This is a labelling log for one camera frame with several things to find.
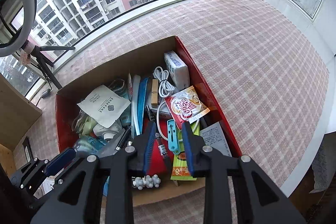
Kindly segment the light blue plastic clothespin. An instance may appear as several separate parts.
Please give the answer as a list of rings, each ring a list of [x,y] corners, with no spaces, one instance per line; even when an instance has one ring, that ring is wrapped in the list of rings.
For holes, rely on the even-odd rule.
[[[169,150],[174,155],[179,155],[181,152],[181,148],[179,145],[177,126],[173,119],[167,121],[167,138]]]

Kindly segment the black flat sachet packet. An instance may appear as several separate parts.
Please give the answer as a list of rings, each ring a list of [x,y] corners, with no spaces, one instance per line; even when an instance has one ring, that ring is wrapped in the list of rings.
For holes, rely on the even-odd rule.
[[[30,162],[31,160],[34,159],[34,157],[33,157],[33,152],[32,152],[31,146],[30,146],[30,141],[29,141],[28,136],[25,137],[22,145],[23,145],[23,149],[24,149],[24,152],[25,152],[26,160],[27,160],[27,162]]]

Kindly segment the wooden clothespin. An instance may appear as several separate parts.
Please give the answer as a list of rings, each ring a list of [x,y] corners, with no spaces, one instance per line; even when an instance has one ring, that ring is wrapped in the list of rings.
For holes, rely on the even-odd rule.
[[[152,79],[151,85],[151,106],[157,107],[158,106],[158,89],[159,89],[159,80]]]

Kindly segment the coffee mate sachet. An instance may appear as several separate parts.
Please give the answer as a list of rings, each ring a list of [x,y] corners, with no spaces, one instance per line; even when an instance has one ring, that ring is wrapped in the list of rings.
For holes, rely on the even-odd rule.
[[[210,112],[193,86],[166,97],[165,103],[180,130],[184,122],[192,124]]]

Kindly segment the white printed leaflet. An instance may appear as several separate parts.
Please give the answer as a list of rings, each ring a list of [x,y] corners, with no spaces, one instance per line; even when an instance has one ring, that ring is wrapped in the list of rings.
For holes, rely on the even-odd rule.
[[[224,136],[221,124],[216,122],[200,131],[200,135],[203,138],[206,145],[209,145],[218,151],[220,151],[224,156],[232,156],[226,138]]]

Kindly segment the black marker pen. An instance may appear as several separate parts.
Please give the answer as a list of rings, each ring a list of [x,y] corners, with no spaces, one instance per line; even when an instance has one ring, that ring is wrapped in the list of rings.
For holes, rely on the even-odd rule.
[[[129,126],[127,130],[123,133],[122,137],[118,141],[118,144],[116,145],[115,151],[120,151],[124,147],[125,143],[127,142],[127,140],[129,139],[131,135],[131,130],[132,130],[132,127]]]

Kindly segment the green orange snack packet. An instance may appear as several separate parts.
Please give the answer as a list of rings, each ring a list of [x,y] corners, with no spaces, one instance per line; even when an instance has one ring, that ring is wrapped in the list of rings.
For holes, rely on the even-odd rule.
[[[177,136],[179,140],[180,152],[174,155],[173,170],[170,179],[174,181],[196,181],[197,179],[193,178],[193,176],[190,175],[187,167],[185,149],[182,139],[182,132],[181,130],[178,130],[177,133],[178,133]]]

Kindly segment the white paper envelope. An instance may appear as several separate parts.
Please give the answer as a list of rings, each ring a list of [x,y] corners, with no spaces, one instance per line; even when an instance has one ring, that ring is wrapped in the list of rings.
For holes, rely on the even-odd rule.
[[[108,128],[120,118],[130,105],[130,101],[120,97],[105,85],[101,85],[77,105],[98,124]]]

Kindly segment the white knobbly massage toy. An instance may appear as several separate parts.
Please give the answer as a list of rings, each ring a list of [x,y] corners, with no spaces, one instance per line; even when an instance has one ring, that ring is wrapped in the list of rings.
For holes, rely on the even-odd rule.
[[[138,190],[143,190],[144,188],[158,188],[161,183],[161,179],[157,174],[154,176],[146,175],[144,177],[132,178],[132,187]]]

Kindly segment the white tissue pack dotted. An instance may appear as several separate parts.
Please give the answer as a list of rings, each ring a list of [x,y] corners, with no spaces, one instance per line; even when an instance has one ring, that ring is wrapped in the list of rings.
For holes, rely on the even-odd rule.
[[[179,91],[190,86],[189,69],[183,60],[174,52],[164,53],[164,59],[170,77]]]

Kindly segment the wooden shelf board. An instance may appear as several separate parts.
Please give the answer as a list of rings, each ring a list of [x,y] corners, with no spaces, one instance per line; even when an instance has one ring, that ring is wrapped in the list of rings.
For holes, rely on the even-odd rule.
[[[1,145],[14,151],[19,141],[42,116],[42,110],[27,100],[1,75]]]

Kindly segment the pink plaid table cloth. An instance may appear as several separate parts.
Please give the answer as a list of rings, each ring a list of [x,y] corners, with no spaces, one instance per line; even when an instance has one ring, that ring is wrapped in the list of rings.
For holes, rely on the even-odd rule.
[[[330,51],[267,0],[188,0],[115,29],[57,73],[66,85],[145,44],[177,36],[205,77],[238,145],[282,186],[301,161],[334,82]]]

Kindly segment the black tripod leg stand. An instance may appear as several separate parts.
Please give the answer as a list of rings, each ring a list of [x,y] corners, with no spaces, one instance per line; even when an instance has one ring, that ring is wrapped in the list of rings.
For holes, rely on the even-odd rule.
[[[42,52],[44,51],[73,51],[76,48],[75,47],[67,47],[67,46],[36,46],[32,42],[29,42],[26,40],[26,42],[21,47],[22,50],[25,51],[25,53],[33,56],[36,58],[36,61],[38,63],[38,68],[44,75],[45,79],[49,82],[52,82],[57,89],[61,89],[62,85],[57,80],[57,78],[54,76],[54,74],[49,69],[50,67],[53,67],[54,64],[52,61],[50,61],[47,57],[45,57]]]

